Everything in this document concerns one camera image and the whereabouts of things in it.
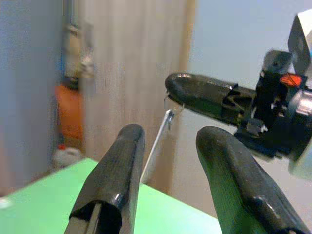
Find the orange component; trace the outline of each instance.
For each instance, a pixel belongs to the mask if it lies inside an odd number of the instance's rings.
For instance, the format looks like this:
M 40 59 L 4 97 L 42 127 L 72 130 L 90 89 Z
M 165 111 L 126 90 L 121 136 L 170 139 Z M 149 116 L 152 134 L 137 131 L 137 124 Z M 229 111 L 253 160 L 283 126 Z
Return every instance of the orange component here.
M 82 140 L 82 96 L 63 85 L 55 87 L 58 116 L 65 137 Z
M 302 82 L 302 78 L 295 74 L 286 73 L 282 75 L 280 82 L 287 86 L 299 86 Z

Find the white wall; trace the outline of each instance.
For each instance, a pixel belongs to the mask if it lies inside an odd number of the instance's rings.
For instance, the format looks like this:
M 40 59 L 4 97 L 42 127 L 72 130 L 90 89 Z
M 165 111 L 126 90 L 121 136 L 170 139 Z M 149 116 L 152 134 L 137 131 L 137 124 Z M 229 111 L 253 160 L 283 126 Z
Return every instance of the white wall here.
M 311 7 L 311 0 L 198 0 L 190 72 L 254 88 L 265 53 L 271 48 L 288 50 L 295 14 Z M 176 145 L 171 195 L 216 216 L 195 148 L 197 131 L 207 125 L 235 132 L 234 127 L 185 110 Z M 312 229 L 312 182 L 290 175 L 286 159 L 271 163 L 257 160 Z
M 62 0 L 0 2 L 0 134 L 21 187 L 47 171 L 55 146 Z

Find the green table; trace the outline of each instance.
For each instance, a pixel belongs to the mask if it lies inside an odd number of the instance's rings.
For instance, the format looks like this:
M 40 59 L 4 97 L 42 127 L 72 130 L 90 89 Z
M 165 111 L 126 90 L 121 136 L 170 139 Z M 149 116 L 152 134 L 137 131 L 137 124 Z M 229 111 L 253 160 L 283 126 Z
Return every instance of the green table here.
M 64 233 L 83 182 L 96 164 L 85 159 L 10 195 L 12 206 L 0 210 L 0 233 Z M 144 184 L 140 186 L 135 234 L 220 233 L 216 218 Z

